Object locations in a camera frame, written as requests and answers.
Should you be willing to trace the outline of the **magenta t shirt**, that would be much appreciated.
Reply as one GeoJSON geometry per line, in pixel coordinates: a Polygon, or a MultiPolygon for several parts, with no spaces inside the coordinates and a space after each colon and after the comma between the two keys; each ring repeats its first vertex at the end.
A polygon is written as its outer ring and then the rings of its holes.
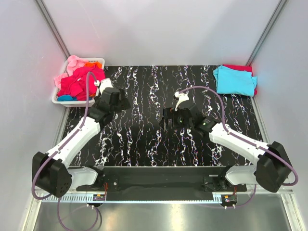
{"type": "Polygon", "coordinates": [[[57,96],[70,95],[76,97],[77,101],[86,100],[86,79],[88,72],[92,72],[98,81],[105,79],[104,70],[94,67],[81,67],[76,69],[72,76],[61,80],[61,89],[57,96]]]}

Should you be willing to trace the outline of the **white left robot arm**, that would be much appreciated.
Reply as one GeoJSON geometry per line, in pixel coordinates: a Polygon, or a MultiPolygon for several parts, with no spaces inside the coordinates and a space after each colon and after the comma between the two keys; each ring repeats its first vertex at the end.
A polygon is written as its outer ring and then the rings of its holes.
{"type": "Polygon", "coordinates": [[[130,108],[123,89],[107,87],[88,108],[78,125],[47,153],[37,152],[32,159],[32,187],[39,187],[58,198],[70,189],[88,185],[97,191],[104,179],[94,167],[70,169],[78,152],[111,123],[115,114],[130,108]]]}

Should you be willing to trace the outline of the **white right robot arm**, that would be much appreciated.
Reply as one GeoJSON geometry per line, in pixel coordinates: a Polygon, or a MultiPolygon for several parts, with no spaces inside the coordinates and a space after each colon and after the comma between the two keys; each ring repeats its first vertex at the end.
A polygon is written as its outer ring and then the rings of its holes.
{"type": "Polygon", "coordinates": [[[239,184],[257,184],[276,193],[291,173],[292,165],[283,145],[278,142],[267,144],[240,134],[217,119],[203,116],[196,105],[163,109],[159,124],[163,130],[188,128],[252,163],[250,166],[225,167],[208,184],[214,191],[229,191],[239,184]]]}

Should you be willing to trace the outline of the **white plastic laundry basket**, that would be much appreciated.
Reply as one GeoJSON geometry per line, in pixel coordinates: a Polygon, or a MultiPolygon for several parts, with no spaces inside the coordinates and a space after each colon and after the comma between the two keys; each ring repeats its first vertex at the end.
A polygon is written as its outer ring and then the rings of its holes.
{"type": "Polygon", "coordinates": [[[103,58],[69,56],[60,74],[54,78],[51,101],[65,107],[85,107],[86,95],[89,94],[89,106],[92,106],[99,93],[94,82],[105,79],[104,64],[103,58]]]}

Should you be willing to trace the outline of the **black marble pattern mat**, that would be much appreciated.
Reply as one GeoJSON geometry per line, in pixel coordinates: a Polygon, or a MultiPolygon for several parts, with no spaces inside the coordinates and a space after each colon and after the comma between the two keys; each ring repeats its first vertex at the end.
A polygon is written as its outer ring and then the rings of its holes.
{"type": "Polygon", "coordinates": [[[235,131],[263,141],[252,99],[240,95],[216,97],[214,65],[107,66],[106,77],[124,89],[131,108],[117,114],[72,160],[72,166],[232,166],[250,162],[236,152],[201,138],[189,129],[164,131],[163,109],[175,105],[173,94],[189,88],[190,98],[205,116],[235,131]]]}

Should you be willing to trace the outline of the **orange t shirt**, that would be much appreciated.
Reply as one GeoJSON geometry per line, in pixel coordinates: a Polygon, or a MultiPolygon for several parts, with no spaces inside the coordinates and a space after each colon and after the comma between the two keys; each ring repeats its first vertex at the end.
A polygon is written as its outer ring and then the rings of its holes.
{"type": "Polygon", "coordinates": [[[100,62],[86,62],[84,64],[84,67],[94,67],[94,66],[97,66],[98,68],[102,69],[102,63],[100,62]]]}

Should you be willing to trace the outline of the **blue t shirt in basket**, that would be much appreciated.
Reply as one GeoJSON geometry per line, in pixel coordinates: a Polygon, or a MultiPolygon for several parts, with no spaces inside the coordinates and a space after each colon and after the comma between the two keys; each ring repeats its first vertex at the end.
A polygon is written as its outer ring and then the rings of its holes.
{"type": "Polygon", "coordinates": [[[70,102],[70,101],[77,101],[76,97],[72,97],[70,95],[62,95],[62,96],[59,96],[57,97],[57,101],[59,102],[70,102]]]}

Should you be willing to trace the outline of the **light pink t shirt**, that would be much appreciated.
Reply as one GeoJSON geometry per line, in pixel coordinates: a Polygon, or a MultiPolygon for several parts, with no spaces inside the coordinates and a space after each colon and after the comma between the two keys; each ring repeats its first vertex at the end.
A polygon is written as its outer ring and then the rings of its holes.
{"type": "Polygon", "coordinates": [[[58,89],[61,89],[61,80],[63,78],[72,76],[73,72],[76,69],[83,67],[85,65],[85,63],[87,63],[87,62],[88,62],[87,59],[80,58],[76,55],[69,56],[68,59],[67,59],[66,73],[60,74],[60,75],[58,75],[54,78],[55,86],[58,89]]]}

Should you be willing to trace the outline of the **folded cyan t shirt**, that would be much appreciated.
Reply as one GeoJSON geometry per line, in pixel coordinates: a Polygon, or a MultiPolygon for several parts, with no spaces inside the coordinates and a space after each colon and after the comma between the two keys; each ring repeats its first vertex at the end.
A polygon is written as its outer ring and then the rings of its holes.
{"type": "Polygon", "coordinates": [[[219,66],[213,71],[218,94],[238,94],[253,97],[256,94],[257,77],[249,71],[219,66]]]}

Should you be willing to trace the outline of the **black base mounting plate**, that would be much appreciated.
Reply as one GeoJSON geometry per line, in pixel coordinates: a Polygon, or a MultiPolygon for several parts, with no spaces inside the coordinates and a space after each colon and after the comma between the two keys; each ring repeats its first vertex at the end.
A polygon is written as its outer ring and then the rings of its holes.
{"type": "Polygon", "coordinates": [[[209,182],[224,167],[103,167],[94,185],[84,185],[78,191],[99,193],[145,193],[158,195],[195,195],[203,193],[246,192],[245,185],[231,186],[226,190],[212,190],[209,182]]]}

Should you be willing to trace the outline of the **folded red t shirt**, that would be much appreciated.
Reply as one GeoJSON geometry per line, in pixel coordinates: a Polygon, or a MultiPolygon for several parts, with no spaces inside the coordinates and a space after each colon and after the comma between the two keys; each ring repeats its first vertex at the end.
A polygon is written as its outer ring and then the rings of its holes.
{"type": "Polygon", "coordinates": [[[253,74],[253,69],[252,69],[251,66],[230,65],[230,64],[223,64],[223,66],[226,66],[226,67],[234,69],[234,70],[249,71],[253,74]]]}

